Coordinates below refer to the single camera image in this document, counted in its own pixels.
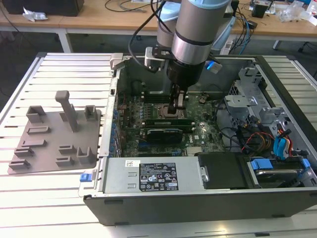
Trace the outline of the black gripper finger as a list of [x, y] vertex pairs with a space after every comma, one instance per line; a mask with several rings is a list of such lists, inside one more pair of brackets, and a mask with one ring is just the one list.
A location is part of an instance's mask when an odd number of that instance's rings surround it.
[[178, 109], [184, 109], [186, 107], [186, 92], [180, 91], [178, 95]]
[[175, 114], [178, 106], [179, 87], [177, 84], [171, 84], [170, 88], [170, 101], [169, 101], [169, 113]]

